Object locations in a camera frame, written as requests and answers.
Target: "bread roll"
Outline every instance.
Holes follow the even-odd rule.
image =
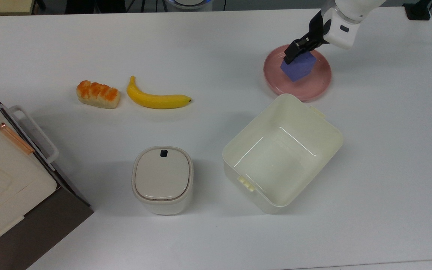
[[[76,94],[80,102],[104,109],[116,108],[121,98],[118,89],[90,81],[79,83]]]

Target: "small white container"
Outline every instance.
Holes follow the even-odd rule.
[[[189,155],[177,147],[151,147],[139,154],[132,172],[132,191],[158,215],[184,210],[192,198],[194,170]]]
[[[224,147],[224,171],[273,214],[295,199],[342,144],[341,132],[322,113],[282,94]]]

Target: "white lid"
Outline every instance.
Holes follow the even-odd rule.
[[[182,152],[151,148],[137,161],[134,187],[147,200],[172,200],[187,190],[189,179],[189,161]]]

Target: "white storage box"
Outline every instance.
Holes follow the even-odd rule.
[[[343,144],[341,132],[291,94],[282,94],[223,149],[230,181],[261,210],[287,206]]]

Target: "purple sponge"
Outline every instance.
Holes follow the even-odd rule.
[[[286,62],[283,61],[283,63],[281,63],[281,70],[283,70],[293,82],[296,82],[311,73],[315,63],[316,57],[310,52],[305,52],[296,57],[290,64],[286,64]]]

